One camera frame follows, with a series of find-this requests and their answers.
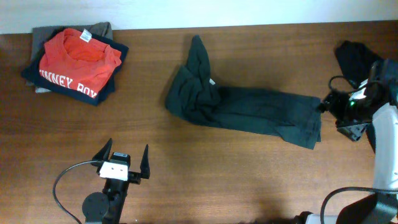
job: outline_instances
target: dark green pants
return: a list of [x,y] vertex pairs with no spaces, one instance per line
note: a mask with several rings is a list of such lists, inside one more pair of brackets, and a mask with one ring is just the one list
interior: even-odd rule
[[313,149],[320,141],[319,98],[212,85],[205,46],[194,36],[166,98],[166,108],[193,124],[280,136]]

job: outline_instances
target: red t-shirt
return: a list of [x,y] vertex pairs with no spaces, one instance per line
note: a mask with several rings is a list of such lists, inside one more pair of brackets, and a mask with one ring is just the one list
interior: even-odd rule
[[40,75],[95,98],[121,64],[121,52],[96,39],[87,43],[80,36],[80,31],[68,28],[44,43]]

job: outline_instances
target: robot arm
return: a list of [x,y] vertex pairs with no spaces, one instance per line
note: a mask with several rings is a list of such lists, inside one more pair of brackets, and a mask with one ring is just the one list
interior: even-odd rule
[[[325,223],[390,223],[398,212],[398,63],[376,62],[368,81],[359,88],[363,94],[341,92],[331,85],[330,88],[331,93],[319,109],[329,111],[337,119],[337,130],[352,141],[359,140],[370,125],[374,127],[373,188],[394,194],[372,194],[342,209],[338,217],[327,217]],[[306,222],[319,223],[317,215],[310,215]]]
[[373,187],[398,189],[398,109],[386,103],[373,115],[376,135]]
[[93,160],[81,162],[65,169],[54,182],[52,192],[54,200],[65,213],[79,224],[81,221],[62,206],[55,193],[58,181],[71,169],[90,163],[98,168],[97,174],[106,179],[103,191],[90,194],[83,202],[82,210],[87,224],[118,224],[129,184],[140,184],[141,179],[149,179],[148,145],[142,156],[141,172],[129,171],[130,155],[128,154],[114,152],[108,159],[111,146],[112,139],[93,157]]

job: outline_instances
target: clothing tag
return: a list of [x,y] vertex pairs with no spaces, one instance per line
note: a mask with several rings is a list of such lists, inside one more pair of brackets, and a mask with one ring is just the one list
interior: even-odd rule
[[84,29],[83,32],[81,33],[80,39],[88,43],[91,40],[91,36],[92,34],[88,32],[86,29]]

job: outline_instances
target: wood grain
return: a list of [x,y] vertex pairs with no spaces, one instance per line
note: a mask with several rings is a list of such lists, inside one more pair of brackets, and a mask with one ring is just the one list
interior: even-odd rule
[[[374,153],[366,138],[346,139],[330,114],[322,115],[322,142],[313,151],[274,136],[195,126],[168,113],[167,90],[199,34],[215,82],[323,98],[328,79],[341,73],[333,55],[339,42],[363,42],[398,59],[397,28],[388,21],[115,31],[115,41],[130,51],[116,93],[97,107],[35,94],[19,75],[29,64],[31,35],[0,35],[0,222],[73,223],[53,201],[52,184],[110,137],[114,151],[132,156],[132,170],[149,144],[152,175],[130,186],[124,223],[237,223],[318,213],[332,190],[372,185]],[[83,200],[103,184],[86,166],[67,174],[57,190],[84,220]],[[364,195],[338,195],[327,213]]]

